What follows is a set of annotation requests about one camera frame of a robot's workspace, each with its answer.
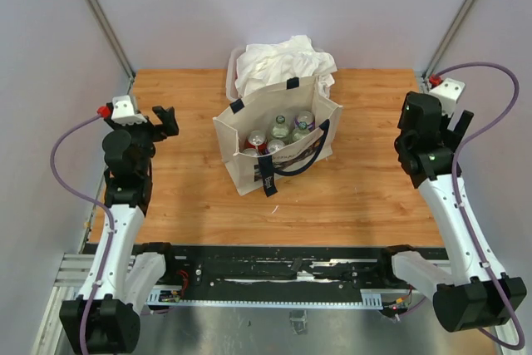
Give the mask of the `beige canvas tote bag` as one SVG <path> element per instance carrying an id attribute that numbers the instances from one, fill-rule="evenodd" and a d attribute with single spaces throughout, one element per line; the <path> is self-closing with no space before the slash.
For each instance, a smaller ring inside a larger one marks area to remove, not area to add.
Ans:
<path id="1" fill-rule="evenodd" d="M 222 161 L 238 193 L 263 189 L 266 196 L 272 196 L 277 192 L 277 179 L 301 175 L 329 157 L 342 109 L 319 92 L 315 76 L 290 78 L 232 102 L 213 122 Z M 267 134 L 278 115 L 285 116 L 294 128 L 294 118 L 300 111 L 311 111 L 315 116 L 311 134 L 273 154 L 252 157 L 242 153 L 251 131 Z"/>

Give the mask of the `chang soda water bottle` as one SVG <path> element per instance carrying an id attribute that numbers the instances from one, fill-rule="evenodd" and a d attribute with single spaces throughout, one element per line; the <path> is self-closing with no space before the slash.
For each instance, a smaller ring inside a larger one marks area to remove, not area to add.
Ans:
<path id="1" fill-rule="evenodd" d="M 301 121 L 292 130 L 290 134 L 290 143 L 296 143 L 311 133 L 312 130 L 309 128 L 308 124 L 305 121 Z"/>

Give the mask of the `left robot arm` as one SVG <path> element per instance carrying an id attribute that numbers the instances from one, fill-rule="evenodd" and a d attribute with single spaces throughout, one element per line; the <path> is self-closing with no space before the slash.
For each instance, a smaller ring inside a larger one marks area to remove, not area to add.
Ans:
<path id="1" fill-rule="evenodd" d="M 121 121 L 116 116 L 120 109 L 134 120 Z M 155 106 L 152 111 L 157 124 L 134 106 L 108 103 L 96 115 L 111 128 L 102 141 L 104 199 L 92 201 L 104 211 L 104 226 L 85 282 L 59 313 L 76 354 L 132 353 L 152 289 L 172 283 L 178 274 L 169 243 L 149 243 L 142 253 L 132 253 L 150 204 L 155 143 L 179 134 L 174 108 Z"/>

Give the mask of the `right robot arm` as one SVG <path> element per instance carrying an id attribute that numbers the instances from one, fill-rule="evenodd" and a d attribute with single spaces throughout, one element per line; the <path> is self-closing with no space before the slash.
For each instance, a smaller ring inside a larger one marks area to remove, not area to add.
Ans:
<path id="1" fill-rule="evenodd" d="M 410 91 L 398 121 L 394 148 L 437 223 L 451 270 L 445 272 L 410 245 L 385 248 L 377 280 L 385 288 L 409 284 L 431 300 L 448 332 L 504 325 L 525 299 L 523 279 L 510 277 L 487 244 L 461 176 L 453 176 L 458 145 L 472 120 L 462 113 L 456 128 L 434 96 Z"/>

